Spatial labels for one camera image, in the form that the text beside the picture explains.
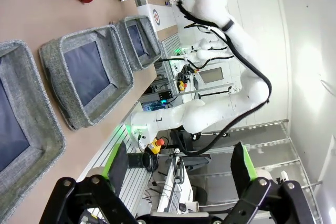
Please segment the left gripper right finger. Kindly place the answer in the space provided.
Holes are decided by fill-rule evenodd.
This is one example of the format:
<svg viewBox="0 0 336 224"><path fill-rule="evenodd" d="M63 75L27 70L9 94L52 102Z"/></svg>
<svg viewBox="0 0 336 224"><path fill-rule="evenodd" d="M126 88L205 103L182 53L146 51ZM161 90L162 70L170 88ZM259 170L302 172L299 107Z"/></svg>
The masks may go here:
<svg viewBox="0 0 336 224"><path fill-rule="evenodd" d="M251 223L260 210L269 212L275 223L316 222L299 182L286 180L277 184L258 177L242 142L234 145L230 168L238 202L223 223Z"/></svg>

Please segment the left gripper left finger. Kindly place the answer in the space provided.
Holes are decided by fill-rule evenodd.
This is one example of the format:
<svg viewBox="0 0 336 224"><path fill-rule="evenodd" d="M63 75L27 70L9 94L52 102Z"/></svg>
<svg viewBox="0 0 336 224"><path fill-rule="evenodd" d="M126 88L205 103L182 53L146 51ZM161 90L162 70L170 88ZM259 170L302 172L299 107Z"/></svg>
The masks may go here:
<svg viewBox="0 0 336 224"><path fill-rule="evenodd" d="M137 223L119 198L127 169L127 147L121 142L113 147L101 172L80 182L58 179L39 222L81 223L86 210L99 208L104 223Z"/></svg>

